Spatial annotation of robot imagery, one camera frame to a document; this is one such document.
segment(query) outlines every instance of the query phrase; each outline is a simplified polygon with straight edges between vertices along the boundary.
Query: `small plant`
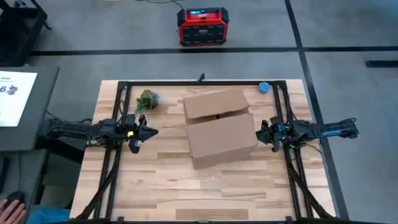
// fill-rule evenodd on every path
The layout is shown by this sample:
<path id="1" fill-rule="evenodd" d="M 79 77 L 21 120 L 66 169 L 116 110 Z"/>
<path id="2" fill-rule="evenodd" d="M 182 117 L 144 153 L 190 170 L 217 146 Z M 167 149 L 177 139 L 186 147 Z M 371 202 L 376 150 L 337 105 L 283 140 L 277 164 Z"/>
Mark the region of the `small plant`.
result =
<path id="1" fill-rule="evenodd" d="M 136 101 L 136 113 L 140 113 L 144 110 L 153 110 L 159 104 L 159 95 L 150 90 L 144 90 L 140 98 L 137 98 Z"/>

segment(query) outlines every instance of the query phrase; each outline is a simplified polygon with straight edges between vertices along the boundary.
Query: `red power station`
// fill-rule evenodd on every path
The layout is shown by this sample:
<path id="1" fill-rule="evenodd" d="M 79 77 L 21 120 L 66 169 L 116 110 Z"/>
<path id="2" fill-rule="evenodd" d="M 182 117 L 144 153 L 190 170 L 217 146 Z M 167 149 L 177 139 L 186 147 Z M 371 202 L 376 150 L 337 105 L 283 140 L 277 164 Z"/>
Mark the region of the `red power station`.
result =
<path id="1" fill-rule="evenodd" d="M 177 14 L 180 44 L 219 45 L 226 41 L 228 11 L 223 7 L 182 9 Z"/>

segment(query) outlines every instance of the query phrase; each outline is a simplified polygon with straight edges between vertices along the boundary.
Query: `small blue toy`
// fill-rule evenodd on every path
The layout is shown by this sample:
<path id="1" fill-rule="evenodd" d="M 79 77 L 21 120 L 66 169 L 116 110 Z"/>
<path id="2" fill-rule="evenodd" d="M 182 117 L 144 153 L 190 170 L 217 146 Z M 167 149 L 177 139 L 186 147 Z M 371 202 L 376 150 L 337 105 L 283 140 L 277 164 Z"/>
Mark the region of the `small blue toy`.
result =
<path id="1" fill-rule="evenodd" d="M 269 84 L 266 83 L 266 82 L 260 83 L 260 85 L 259 85 L 259 92 L 260 92 L 261 94 L 266 94 L 266 93 L 268 93 L 268 91 L 269 91 Z"/>

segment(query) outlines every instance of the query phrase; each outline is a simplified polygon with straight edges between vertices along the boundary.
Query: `white paper sign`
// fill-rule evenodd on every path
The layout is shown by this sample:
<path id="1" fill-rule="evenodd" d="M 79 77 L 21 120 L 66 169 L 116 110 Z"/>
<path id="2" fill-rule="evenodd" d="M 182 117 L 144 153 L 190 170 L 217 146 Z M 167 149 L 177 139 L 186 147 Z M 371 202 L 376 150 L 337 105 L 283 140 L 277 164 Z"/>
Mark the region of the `white paper sign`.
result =
<path id="1" fill-rule="evenodd" d="M 0 71 L 0 127 L 16 127 L 37 73 Z"/>

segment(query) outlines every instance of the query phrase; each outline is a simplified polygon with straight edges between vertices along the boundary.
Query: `wooden table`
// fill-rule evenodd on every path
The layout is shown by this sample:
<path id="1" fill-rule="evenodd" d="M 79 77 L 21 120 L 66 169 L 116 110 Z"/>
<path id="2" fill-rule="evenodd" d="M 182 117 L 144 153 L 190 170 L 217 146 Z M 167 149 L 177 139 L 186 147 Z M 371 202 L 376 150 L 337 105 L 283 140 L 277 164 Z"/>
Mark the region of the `wooden table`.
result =
<path id="1" fill-rule="evenodd" d="M 311 119 L 301 80 L 286 80 L 293 112 Z M 94 122 L 110 118 L 118 81 L 103 81 Z M 193 170 L 182 108 L 182 98 L 240 88 L 250 104 L 256 129 L 261 120 L 276 116 L 272 91 L 261 95 L 256 86 L 134 86 L 129 112 L 143 90 L 160 95 L 160 104 L 146 114 L 148 126 L 159 134 L 141 146 L 139 154 L 123 147 L 112 219 L 125 220 L 285 220 L 294 217 L 289 180 L 282 151 L 259 143 L 246 161 Z M 104 149 L 87 148 L 81 167 L 71 217 L 77 216 L 98 188 Z M 334 215 L 333 202 L 320 153 L 302 149 L 308 187 L 326 211 Z M 303 198 L 300 206 L 305 215 Z M 104 216 L 106 197 L 101 217 Z"/>

